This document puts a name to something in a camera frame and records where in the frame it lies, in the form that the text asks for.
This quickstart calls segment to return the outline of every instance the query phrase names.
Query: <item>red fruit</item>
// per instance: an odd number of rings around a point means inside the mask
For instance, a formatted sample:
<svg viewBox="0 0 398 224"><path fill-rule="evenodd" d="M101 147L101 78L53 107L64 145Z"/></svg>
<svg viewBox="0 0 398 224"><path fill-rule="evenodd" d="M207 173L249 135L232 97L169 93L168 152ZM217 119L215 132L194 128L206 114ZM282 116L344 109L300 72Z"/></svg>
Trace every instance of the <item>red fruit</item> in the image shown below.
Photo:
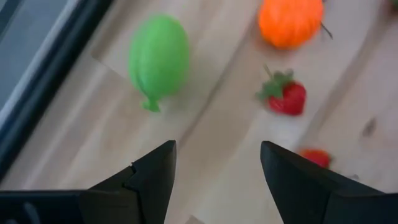
<svg viewBox="0 0 398 224"><path fill-rule="evenodd" d="M269 108L275 112L297 116L303 113L306 91L303 85L292 82L283 89L283 98L270 96Z"/></svg>
<svg viewBox="0 0 398 224"><path fill-rule="evenodd" d="M329 153L320 149L304 149L299 154L311 162L318 164L323 168L329 168L331 157Z"/></svg>
<svg viewBox="0 0 398 224"><path fill-rule="evenodd" d="M276 71L274 74L265 65L270 79L262 85L258 93L260 99L276 113L297 116L303 113L307 93L302 84L293 79L293 70Z"/></svg>

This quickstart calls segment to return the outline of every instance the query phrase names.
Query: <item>strawberry leaves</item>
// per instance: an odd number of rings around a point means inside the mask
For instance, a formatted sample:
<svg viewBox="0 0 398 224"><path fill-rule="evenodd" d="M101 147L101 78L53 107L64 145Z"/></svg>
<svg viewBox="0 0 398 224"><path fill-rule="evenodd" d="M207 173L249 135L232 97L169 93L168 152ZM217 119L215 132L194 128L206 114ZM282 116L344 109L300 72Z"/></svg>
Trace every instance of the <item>strawberry leaves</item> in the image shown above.
<svg viewBox="0 0 398 224"><path fill-rule="evenodd" d="M395 9L398 9L398 0L391 0L391 3Z"/></svg>
<svg viewBox="0 0 398 224"><path fill-rule="evenodd" d="M275 71L274 74L272 74L267 65L264 65L264 69L270 79L262 84L262 90L257 93L257 96L261 100L265 100L270 96L280 99L283 98L284 87L294 81L293 70L289 69L286 72Z"/></svg>

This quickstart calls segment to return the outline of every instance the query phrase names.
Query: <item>light wood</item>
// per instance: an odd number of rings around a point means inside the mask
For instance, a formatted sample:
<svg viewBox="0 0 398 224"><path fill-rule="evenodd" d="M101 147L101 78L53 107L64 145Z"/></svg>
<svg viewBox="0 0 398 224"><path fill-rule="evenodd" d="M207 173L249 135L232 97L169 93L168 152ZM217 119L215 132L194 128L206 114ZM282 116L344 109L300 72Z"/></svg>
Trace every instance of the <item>light wood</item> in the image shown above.
<svg viewBox="0 0 398 224"><path fill-rule="evenodd" d="M185 223L185 224L204 224L203 222L201 222L199 219L197 219L194 216L191 216L189 218L189 220Z"/></svg>
<svg viewBox="0 0 398 224"><path fill-rule="evenodd" d="M332 169L384 192L398 191L398 20L385 24L381 39L358 79L307 140L330 151Z"/></svg>
<svg viewBox="0 0 398 224"><path fill-rule="evenodd" d="M292 51L273 49L261 39L255 22L260 3L116 1L2 189L88 188L176 139L177 171L166 223L183 224L192 215L206 224L282 223L261 170L260 143L270 140L295 150L318 144L318 133L328 135L322 133L328 133L329 120L341 124L333 109L344 101L336 90L350 91L347 83L361 77L347 74L350 66L377 48L369 47L368 39L379 38L369 34L379 27L382 3L328 1L323 22L334 40L320 31ZM192 66L185 88L153 114L140 108L142 96L126 69L131 35L157 12L181 20ZM308 92L303 116L276 115L255 99L264 81L263 63L295 70Z"/></svg>

